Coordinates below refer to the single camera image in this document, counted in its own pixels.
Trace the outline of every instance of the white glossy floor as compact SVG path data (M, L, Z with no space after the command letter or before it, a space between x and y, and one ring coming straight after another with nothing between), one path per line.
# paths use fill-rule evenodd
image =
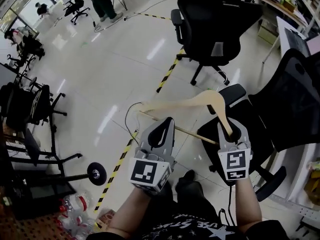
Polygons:
M126 0L129 11L117 5L117 11L131 16L162 0ZM172 9L178 8L177 0L167 0L146 11L148 14L170 17ZM90 11L94 19L98 16ZM108 19L101 24L110 25ZM240 39L241 52L224 70L231 84L240 83L248 94L257 92L261 62L271 45L257 36L258 27L252 26ZM61 158L75 153L83 157L65 164L68 175L83 174L91 162L101 163L111 175L118 159L130 139L125 129L125 114L133 103L147 100L174 101L191 98L208 88L217 89L223 82L213 68L206 67L197 78L197 85L190 80L198 66L188 59L179 61L161 92L156 89L173 63L181 45L177 42L175 28L171 21L138 15L128 21L120 21L110 28L95 33L90 17L80 18L72 25L69 18L61 20L45 36L41 36L46 56L38 61L31 76L37 76L39 83L50 85L56 95L66 94L57 108L68 113L67 117L55 115L57 126L57 149ZM273 75L280 61L280 55L273 53L265 65L263 84ZM154 112L159 118L171 116L175 124L189 131L197 129L211 120L206 107L174 109ZM131 131L136 128L136 116L128 115ZM140 131L153 121L142 115L138 117ZM50 134L47 124L37 126L34 134L41 140L41 147L50 148ZM128 161L134 155L132 148L101 207L117 210L133 187L128 183ZM210 160L199 139L176 131L172 154L178 164L170 181L175 182L187 170L194 169L200 180L206 198L216 207L228 209L229 189L216 173L209 172ZM89 180L72 183L77 189L89 190L94 204L102 194L104 186L97 187ZM288 235L292 236L300 216L271 200L261 203L263 217L279 220ZM235 214L234 194L231 207Z

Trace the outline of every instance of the white star print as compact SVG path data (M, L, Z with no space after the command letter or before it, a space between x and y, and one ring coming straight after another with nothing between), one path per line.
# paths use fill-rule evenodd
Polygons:
M235 233L235 232L226 231L226 226L222 226L219 229L207 227L207 229L212 232L212 235L209 236L210 238L218 237L221 240L226 240L227 235L231 235Z

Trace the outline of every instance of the yellow and black floor tape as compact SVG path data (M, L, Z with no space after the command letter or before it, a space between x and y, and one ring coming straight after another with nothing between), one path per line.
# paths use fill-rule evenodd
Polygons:
M154 17L154 18L171 21L171 18L161 17L161 16L157 16L157 15L151 15L151 14L146 14L146 13L137 13L137 12L135 12L135 14L144 15L144 16L151 16L151 17Z
M135 130L132 135L135 138L137 136L137 134L138 134L138 130ZM124 159L126 157L126 154L130 150L131 144L132 144L132 142L134 140L133 137L129 140L128 144L126 145L126 147L125 147L125 149L124 149L124 151L123 151L123 153L122 153L122 155L121 155L121 157L120 157L120 159L118 161L118 163L116 164L116 166L115 166L115 168L113 170L113 173L111 174L111 176L109 178L109 181L107 182L107 184L106 184L106 186L105 186L105 188L104 188L104 190L102 192L102 195L99 198L98 203L96 204L96 206L94 208L94 213L98 212L98 209L99 209L100 205L102 204L102 202L103 202L103 200L104 200L104 198L105 198L105 196L107 194L107 191L110 188L110 185L111 185L112 181L114 180L115 176L117 175L117 172L119 171L119 168L120 168L122 162L124 161Z
M179 54L182 54L184 52L184 47L182 46L181 47L181 50L179 52ZM172 73L172 70L174 70L175 66L177 65L178 63L178 59L175 58L172 66L169 68L168 72L166 73L166 75L164 76L164 78L162 79L161 83L159 84L159 87L158 89L156 89L156 92L159 93L162 89L162 87L164 86L165 82L168 80L169 76L171 75Z

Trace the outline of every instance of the black sleeve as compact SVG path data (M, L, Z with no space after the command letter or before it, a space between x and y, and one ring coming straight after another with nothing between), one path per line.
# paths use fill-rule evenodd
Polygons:
M90 234L86 240L125 240L122 236L109 232Z
M249 240L289 240L286 231L277 220L266 220L250 227L245 235Z

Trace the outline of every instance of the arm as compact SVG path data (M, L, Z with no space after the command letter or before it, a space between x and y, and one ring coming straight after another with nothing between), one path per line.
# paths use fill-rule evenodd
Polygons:
M140 225L151 198L143 190L134 188L114 215L107 232L128 239Z
M235 216L238 229L245 233L262 221L262 214L250 178L238 179L235 184Z

